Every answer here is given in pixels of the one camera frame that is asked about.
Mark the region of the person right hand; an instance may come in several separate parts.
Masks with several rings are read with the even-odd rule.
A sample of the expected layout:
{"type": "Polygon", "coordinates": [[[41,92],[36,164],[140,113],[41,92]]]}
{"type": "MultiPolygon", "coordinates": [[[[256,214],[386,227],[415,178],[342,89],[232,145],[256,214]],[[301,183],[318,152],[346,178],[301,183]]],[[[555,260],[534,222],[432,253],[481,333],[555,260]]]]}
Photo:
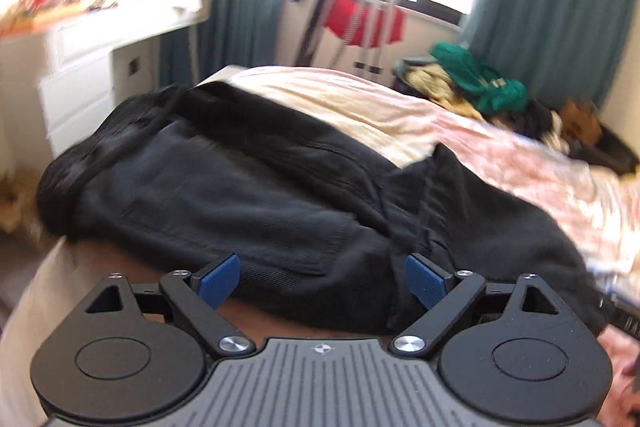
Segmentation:
{"type": "Polygon", "coordinates": [[[608,427],[634,427],[639,417],[639,392],[634,390],[639,374],[639,343],[613,326],[608,326],[598,340],[613,367],[612,386],[598,421],[608,427]]]}

